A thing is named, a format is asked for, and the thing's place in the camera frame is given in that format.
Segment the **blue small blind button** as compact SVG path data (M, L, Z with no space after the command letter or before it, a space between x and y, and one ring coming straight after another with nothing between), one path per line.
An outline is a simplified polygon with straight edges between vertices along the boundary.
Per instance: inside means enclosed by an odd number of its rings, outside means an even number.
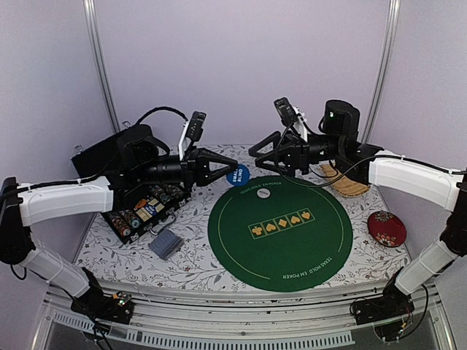
M239 164L236 170L226 175L226 179L234 187L244 186L250 180L250 170L246 165Z

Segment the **white dealer button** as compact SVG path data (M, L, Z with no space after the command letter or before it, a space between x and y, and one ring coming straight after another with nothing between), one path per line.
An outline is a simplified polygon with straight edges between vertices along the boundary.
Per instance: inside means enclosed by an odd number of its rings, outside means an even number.
M269 198L270 195L271 195L271 192L270 192L270 190L267 189L267 188L260 188L260 189L258 189L258 191L257 191L257 196L258 196L259 198L262 198L262 199Z

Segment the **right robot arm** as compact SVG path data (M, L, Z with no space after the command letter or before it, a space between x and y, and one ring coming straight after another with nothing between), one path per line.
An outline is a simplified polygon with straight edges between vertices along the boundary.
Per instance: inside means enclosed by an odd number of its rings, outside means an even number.
M435 203L450 212L439 238L393 275L383 289L377 311L394 317L406 299L427 280L466 255L466 172L445 169L358 141L360 112L341 100L325 103L319 132L307 126L287 98L274 107L285 127L254 146L249 154L259 168L291 179L309 173L311 164L332 160L338 177L363 185L388 187Z

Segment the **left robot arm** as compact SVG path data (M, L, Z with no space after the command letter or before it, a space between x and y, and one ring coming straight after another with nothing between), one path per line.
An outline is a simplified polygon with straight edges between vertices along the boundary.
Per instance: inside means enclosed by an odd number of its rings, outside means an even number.
M31 226L75 214L132 209L151 184L182 184L189 190L207 186L238 166L234 159L195 146L205 113L194 112L185 119L177 155L154 137L144 119L111 136L115 146L109 157L99 160L93 150L83 152L100 168L91 176L38 184L19 184L9 177L1 186L1 262L19 265L61 287L79 298L92 316L103 316L109 308L93 274L34 243Z

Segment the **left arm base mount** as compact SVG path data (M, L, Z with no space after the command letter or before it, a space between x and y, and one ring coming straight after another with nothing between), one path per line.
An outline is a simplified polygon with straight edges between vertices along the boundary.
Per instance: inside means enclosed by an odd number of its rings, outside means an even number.
M119 324L130 324L134 312L132 295L118 291L105 295L101 289L89 289L72 301L71 310L91 319L102 319Z

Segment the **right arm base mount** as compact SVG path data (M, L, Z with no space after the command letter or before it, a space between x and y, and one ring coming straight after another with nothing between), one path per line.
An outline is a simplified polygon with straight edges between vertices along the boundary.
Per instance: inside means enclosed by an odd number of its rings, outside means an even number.
M414 304L408 295L392 292L377 297L358 298L350 304L350 314L357 325L410 316L413 311Z

